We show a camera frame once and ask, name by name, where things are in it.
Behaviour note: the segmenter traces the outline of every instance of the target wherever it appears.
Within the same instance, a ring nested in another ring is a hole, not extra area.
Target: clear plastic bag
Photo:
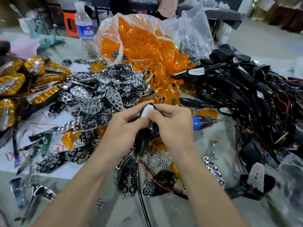
[[[160,19],[150,15],[118,13],[105,19],[97,31],[96,42],[109,63],[119,64],[126,55],[130,61],[158,60],[170,74],[189,68],[188,55],[179,52],[179,38]],[[114,50],[119,53],[115,59]]]
[[[163,22],[180,40],[180,51],[189,55],[190,60],[207,58],[214,49],[209,23],[203,10],[204,2],[183,11],[180,18],[169,18]]]
[[[303,160],[294,154],[284,158],[279,166],[281,177],[276,181],[279,190],[269,202],[294,227],[303,227]]]

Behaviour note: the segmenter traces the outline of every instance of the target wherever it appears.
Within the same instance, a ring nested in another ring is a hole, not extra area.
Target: green object
[[[13,4],[9,4],[10,7],[19,15],[19,17],[23,18],[19,10],[17,9],[16,6]],[[36,20],[36,25],[38,26],[37,32],[31,28],[31,26],[28,24],[28,22],[25,20],[25,23],[27,24],[29,30],[30,30],[30,37],[31,39],[38,39],[39,38],[39,43],[40,46],[38,49],[48,49],[51,46],[54,46],[56,44],[62,44],[64,43],[64,39],[61,38],[60,36],[54,35],[43,35],[40,34],[42,32],[42,21]],[[57,33],[57,25],[53,24],[54,30]]]
[[[49,146],[51,145],[51,140],[53,138],[53,133],[46,133],[44,137],[47,139],[47,143],[43,144],[43,146],[42,146],[41,156],[43,158],[45,156],[47,156],[47,153],[48,153],[48,150],[49,150]]]

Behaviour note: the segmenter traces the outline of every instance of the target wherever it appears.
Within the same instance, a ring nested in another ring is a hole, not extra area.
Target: water bottle
[[[76,17],[75,23],[80,39],[82,40],[83,49],[88,59],[98,59],[98,48],[95,42],[95,32],[92,20],[84,10],[84,4],[75,2]]]

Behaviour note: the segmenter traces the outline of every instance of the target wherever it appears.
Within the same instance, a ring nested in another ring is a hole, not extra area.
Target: bottle label
[[[77,31],[80,38],[94,38],[95,36],[93,25],[77,25]]]

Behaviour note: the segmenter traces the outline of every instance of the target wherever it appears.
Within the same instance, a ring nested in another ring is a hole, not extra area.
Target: person
[[[179,0],[156,0],[159,4],[158,11],[151,12],[150,15],[165,20],[176,15]]]
[[[200,160],[193,142],[191,111],[183,107],[155,104],[157,110],[149,110],[148,117],[134,120],[151,102],[140,103],[113,116],[93,155],[49,204],[33,227],[87,227],[109,173],[129,152],[137,132],[146,128],[150,120],[159,126],[162,141],[180,171],[198,226],[249,226]]]

